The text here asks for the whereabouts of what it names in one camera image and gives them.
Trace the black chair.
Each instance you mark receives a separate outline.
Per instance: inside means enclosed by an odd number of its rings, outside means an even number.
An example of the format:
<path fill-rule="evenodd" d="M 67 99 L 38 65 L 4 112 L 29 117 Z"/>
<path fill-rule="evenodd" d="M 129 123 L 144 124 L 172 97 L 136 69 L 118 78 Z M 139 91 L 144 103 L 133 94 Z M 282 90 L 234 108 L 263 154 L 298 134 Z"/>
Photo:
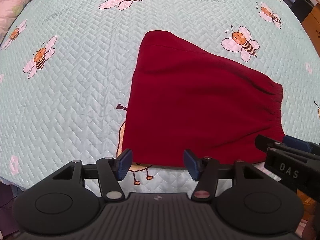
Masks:
<path fill-rule="evenodd" d="M 295 2 L 291 5 L 290 9 L 298 18 L 299 22 L 302 23 L 305 18 L 310 14 L 314 5 L 310 0 L 295 0 Z"/>

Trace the floral pink pillow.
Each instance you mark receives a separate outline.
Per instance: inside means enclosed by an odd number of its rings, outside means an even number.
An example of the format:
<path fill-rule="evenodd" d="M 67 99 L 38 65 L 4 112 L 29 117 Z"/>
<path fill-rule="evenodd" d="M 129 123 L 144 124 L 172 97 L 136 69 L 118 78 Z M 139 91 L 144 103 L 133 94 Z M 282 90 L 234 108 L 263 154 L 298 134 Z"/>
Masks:
<path fill-rule="evenodd" d="M 31 0 L 1 0 L 1 42 L 17 16 Z"/>

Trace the orange wooden cabinet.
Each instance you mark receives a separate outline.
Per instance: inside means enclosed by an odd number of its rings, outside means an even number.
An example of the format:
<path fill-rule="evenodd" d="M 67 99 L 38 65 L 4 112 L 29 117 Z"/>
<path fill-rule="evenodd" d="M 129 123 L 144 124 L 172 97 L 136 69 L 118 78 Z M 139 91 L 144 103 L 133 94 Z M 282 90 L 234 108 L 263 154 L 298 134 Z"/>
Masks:
<path fill-rule="evenodd" d="M 320 4 L 317 3 L 302 22 L 315 50 L 320 55 Z"/>

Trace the mint quilted bee bedspread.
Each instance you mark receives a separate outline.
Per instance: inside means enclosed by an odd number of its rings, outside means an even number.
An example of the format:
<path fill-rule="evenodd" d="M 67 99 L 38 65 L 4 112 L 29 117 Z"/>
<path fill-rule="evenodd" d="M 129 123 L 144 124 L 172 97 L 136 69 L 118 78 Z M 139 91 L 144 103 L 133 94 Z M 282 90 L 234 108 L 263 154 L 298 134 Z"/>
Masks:
<path fill-rule="evenodd" d="M 319 142 L 319 55 L 283 0 L 31 0 L 1 42 L 1 182 L 115 156 L 144 34 L 241 62 L 221 46 L 230 26 L 259 43 L 246 66 L 282 85 L 284 132 Z"/>

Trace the dark red knit garment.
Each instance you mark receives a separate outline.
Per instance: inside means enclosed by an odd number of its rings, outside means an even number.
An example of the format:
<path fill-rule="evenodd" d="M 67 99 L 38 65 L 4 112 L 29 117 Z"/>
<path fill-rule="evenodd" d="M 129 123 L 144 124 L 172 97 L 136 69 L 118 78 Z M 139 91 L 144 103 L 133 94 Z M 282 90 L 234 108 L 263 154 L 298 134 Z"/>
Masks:
<path fill-rule="evenodd" d="M 222 164 L 260 163 L 257 135 L 282 141 L 283 88 L 267 75 L 168 31 L 139 47 L 123 148 L 141 164 L 183 166 L 183 152 Z"/>

